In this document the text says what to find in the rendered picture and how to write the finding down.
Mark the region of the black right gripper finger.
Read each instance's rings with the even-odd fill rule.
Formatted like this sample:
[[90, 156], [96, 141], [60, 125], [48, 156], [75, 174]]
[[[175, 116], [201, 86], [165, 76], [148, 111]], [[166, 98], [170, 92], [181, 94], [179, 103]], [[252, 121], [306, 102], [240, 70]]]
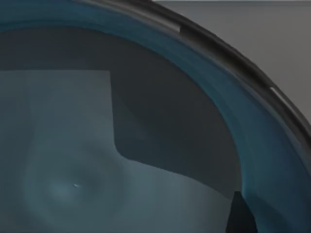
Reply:
[[240, 191], [234, 192], [225, 233], [258, 233], [255, 218]]

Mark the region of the blue bowl with black rim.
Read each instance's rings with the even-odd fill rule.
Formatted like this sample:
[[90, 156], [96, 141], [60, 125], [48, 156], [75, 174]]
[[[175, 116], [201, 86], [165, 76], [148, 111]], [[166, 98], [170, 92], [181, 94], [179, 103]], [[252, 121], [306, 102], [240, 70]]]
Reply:
[[311, 233], [311, 125], [151, 0], [0, 0], [0, 233]]

